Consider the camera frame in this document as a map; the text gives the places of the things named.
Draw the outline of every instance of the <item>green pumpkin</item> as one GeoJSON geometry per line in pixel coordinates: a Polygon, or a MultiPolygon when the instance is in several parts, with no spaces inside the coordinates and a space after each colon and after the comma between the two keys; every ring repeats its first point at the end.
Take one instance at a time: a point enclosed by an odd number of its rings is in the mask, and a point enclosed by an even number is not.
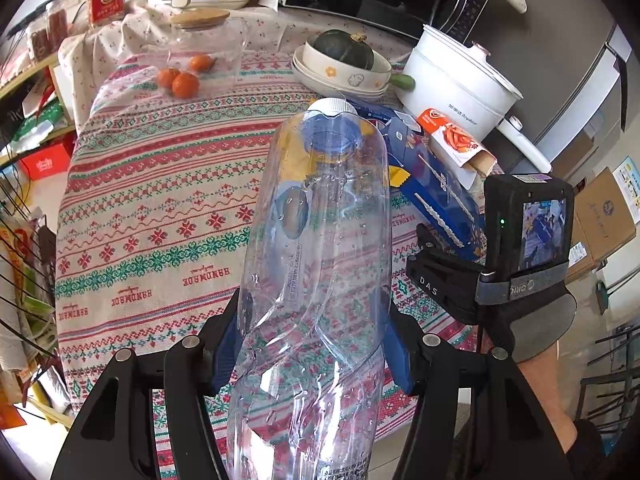
{"type": "Polygon", "coordinates": [[[373,68],[373,50],[364,34],[349,34],[333,28],[323,32],[312,45],[318,52],[357,68],[373,68]]]}

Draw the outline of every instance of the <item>patterned tablecloth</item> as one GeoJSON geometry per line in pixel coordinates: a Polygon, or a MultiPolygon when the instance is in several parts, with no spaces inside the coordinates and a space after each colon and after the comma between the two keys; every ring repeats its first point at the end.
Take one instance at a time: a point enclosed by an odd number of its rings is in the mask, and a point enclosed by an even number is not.
{"type": "MultiPolygon", "coordinates": [[[[220,313],[238,286],[271,136],[318,97],[295,81],[289,60],[246,52],[235,91],[204,102],[162,96],[135,56],[100,89],[58,222],[60,354],[76,410],[119,348],[169,348],[220,313]]],[[[425,329],[470,348],[472,330],[404,276],[419,221],[394,194],[396,303],[425,329]]],[[[209,402],[222,453],[230,389],[209,402]]],[[[172,478],[162,393],[154,400],[161,469],[172,478]]],[[[414,405],[387,370],[376,437],[407,423],[414,405]]]]}

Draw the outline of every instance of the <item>white bottle cap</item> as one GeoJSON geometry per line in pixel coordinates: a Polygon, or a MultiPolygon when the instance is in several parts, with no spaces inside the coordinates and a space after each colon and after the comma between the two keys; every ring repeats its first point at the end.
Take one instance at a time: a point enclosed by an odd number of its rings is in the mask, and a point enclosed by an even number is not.
{"type": "Polygon", "coordinates": [[[338,99],[337,97],[325,97],[318,99],[315,103],[312,103],[306,111],[312,110],[322,112],[328,117],[334,117],[343,112],[357,115],[356,109],[344,99],[338,99]]]}

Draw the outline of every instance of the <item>stacked plate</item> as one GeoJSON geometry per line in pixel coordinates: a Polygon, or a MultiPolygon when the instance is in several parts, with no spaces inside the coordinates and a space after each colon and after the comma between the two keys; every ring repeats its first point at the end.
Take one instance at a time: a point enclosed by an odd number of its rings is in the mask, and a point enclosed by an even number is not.
{"type": "Polygon", "coordinates": [[[385,94],[386,89],[389,86],[386,84],[379,90],[369,91],[337,85],[335,82],[330,81],[319,73],[313,72],[305,66],[302,61],[302,53],[304,49],[304,45],[299,46],[293,53],[293,58],[291,59],[293,75],[304,86],[324,97],[342,97],[351,95],[364,99],[365,101],[377,101],[385,94]]]}

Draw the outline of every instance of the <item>pumpkin stem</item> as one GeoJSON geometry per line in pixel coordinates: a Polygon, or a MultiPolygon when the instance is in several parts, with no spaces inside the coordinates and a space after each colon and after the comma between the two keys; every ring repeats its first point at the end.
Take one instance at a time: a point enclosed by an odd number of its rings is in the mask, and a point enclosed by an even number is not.
{"type": "Polygon", "coordinates": [[[354,32],[353,34],[351,34],[351,39],[353,41],[356,41],[357,43],[364,43],[367,39],[367,35],[362,34],[361,32],[354,32]]]}

